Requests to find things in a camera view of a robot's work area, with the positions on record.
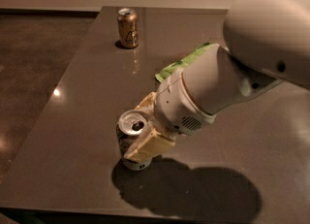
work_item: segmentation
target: can opening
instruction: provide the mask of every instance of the can opening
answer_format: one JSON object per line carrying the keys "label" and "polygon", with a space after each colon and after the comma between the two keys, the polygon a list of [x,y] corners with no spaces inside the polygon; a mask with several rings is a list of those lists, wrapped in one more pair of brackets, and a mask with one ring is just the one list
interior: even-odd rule
{"label": "can opening", "polygon": [[132,126],[134,131],[139,131],[144,127],[144,123],[142,121],[135,122]]}
{"label": "can opening", "polygon": [[124,8],[119,10],[118,14],[121,16],[131,16],[135,13],[133,9]]}

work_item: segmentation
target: gold can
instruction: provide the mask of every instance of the gold can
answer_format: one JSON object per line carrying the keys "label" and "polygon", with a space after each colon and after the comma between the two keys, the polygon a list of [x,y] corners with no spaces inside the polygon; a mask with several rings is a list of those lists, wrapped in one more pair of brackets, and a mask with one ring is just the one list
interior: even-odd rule
{"label": "gold can", "polygon": [[138,45],[137,14],[133,9],[124,8],[117,16],[120,43],[124,48],[135,48]]}

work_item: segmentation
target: aluminum can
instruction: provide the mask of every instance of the aluminum can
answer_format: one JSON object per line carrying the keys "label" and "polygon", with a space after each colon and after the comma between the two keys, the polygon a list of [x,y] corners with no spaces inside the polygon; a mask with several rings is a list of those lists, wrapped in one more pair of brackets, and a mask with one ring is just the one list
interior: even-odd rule
{"label": "aluminum can", "polygon": [[147,125],[147,117],[138,111],[124,112],[116,125],[116,136],[118,139],[119,149],[122,155],[122,161],[130,170],[141,171],[147,168],[151,159],[145,162],[135,162],[124,157],[128,148],[132,145],[138,135],[141,134],[143,127]]}
{"label": "aluminum can", "polygon": [[138,45],[137,14],[133,9],[124,8],[117,16],[119,40],[124,48],[135,48]]}

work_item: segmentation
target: table surface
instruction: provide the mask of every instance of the table surface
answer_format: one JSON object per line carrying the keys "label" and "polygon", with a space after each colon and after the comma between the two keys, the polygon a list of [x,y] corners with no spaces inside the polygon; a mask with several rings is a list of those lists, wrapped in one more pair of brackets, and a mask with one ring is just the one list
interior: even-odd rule
{"label": "table surface", "polygon": [[204,42],[224,11],[136,8],[123,49],[102,8],[0,185],[0,208],[230,223],[308,223],[309,92],[282,83],[220,112],[142,172],[120,162],[118,117],[156,91],[154,74]]}

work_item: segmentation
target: soda can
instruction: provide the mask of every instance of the soda can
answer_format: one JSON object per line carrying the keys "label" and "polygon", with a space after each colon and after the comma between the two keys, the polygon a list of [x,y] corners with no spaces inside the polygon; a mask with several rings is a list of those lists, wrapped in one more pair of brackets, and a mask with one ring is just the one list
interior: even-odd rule
{"label": "soda can", "polygon": [[138,45],[137,14],[133,9],[124,8],[117,16],[119,40],[124,48],[135,48]]}
{"label": "soda can", "polygon": [[143,112],[128,111],[124,112],[120,116],[119,121],[116,125],[116,135],[122,155],[122,161],[125,167],[133,171],[141,171],[147,168],[152,161],[150,159],[145,162],[138,163],[124,157],[128,148],[141,134],[143,128],[146,128],[147,122],[147,116]]}

